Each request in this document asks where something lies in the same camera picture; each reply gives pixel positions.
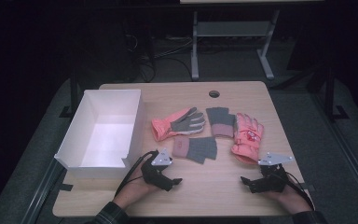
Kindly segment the white rectangular box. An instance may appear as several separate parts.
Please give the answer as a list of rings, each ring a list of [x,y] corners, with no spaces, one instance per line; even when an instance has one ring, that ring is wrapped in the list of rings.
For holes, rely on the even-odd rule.
[[[76,178],[122,178],[142,154],[139,90],[86,90],[55,159]]]

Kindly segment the black metal stand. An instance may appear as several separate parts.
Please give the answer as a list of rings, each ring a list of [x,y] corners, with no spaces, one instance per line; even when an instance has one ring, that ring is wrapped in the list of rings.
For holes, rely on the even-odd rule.
[[[342,105],[335,105],[335,74],[330,63],[324,63],[323,74],[324,80],[324,113],[331,122],[338,119],[348,119]]]
[[[80,81],[80,63],[79,61],[71,61],[70,63],[70,104],[62,109],[61,118],[72,119],[79,105],[79,91],[81,90]]]

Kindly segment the white metal desk frame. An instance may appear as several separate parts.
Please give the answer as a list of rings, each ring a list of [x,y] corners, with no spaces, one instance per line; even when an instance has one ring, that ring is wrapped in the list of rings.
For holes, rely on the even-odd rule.
[[[201,37],[264,37],[265,43],[258,49],[257,57],[267,79],[275,78],[267,53],[273,37],[280,11],[275,10],[269,21],[200,21],[198,12],[193,13],[191,78],[197,81],[200,78],[198,40]]]

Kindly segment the gray knit glove pink cuff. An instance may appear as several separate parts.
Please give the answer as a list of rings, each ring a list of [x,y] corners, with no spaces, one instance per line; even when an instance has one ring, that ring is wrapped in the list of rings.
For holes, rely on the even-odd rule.
[[[232,137],[234,135],[235,116],[229,113],[227,107],[211,107],[206,109],[215,136]]]
[[[189,159],[203,164],[206,159],[215,160],[217,144],[214,137],[175,137],[172,154],[176,158]]]

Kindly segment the person's left hand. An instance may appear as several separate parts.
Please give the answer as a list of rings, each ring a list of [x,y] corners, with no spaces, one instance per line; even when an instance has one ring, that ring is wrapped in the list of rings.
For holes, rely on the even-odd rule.
[[[133,174],[130,180],[113,199],[113,203],[121,209],[126,209],[158,190],[158,187],[147,184],[141,175]]]

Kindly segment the pink padded ski glove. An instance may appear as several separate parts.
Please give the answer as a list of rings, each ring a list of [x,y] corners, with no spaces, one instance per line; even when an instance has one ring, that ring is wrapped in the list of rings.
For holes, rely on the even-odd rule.
[[[264,126],[255,118],[237,113],[234,125],[234,145],[231,152],[243,163],[258,164]]]

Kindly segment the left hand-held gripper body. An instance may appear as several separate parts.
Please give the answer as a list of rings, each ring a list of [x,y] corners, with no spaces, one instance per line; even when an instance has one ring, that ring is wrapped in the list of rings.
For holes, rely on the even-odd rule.
[[[152,156],[147,159],[141,167],[143,178],[147,184],[164,189],[167,184],[172,184],[172,180],[165,176],[162,171],[172,164],[168,151],[152,151]]]

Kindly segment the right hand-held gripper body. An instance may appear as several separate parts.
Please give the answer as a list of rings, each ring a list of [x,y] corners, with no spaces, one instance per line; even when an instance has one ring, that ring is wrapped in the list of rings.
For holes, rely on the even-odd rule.
[[[252,193],[282,192],[288,182],[286,171],[282,165],[293,160],[293,156],[268,152],[258,161],[262,178],[254,180],[255,183],[252,186],[256,187],[256,192]]]

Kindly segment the person's right hand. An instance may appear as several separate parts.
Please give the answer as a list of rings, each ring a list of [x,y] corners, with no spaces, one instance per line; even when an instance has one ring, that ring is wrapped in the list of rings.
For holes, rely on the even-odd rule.
[[[277,202],[291,215],[311,211],[307,201],[288,185],[284,187],[282,192],[267,191],[263,195]]]

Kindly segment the pink glove with gray palm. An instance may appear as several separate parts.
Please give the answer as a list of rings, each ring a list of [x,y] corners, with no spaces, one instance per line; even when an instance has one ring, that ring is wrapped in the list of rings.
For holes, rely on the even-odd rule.
[[[201,133],[206,120],[196,107],[174,112],[165,119],[152,119],[152,134],[158,142],[176,135]]]

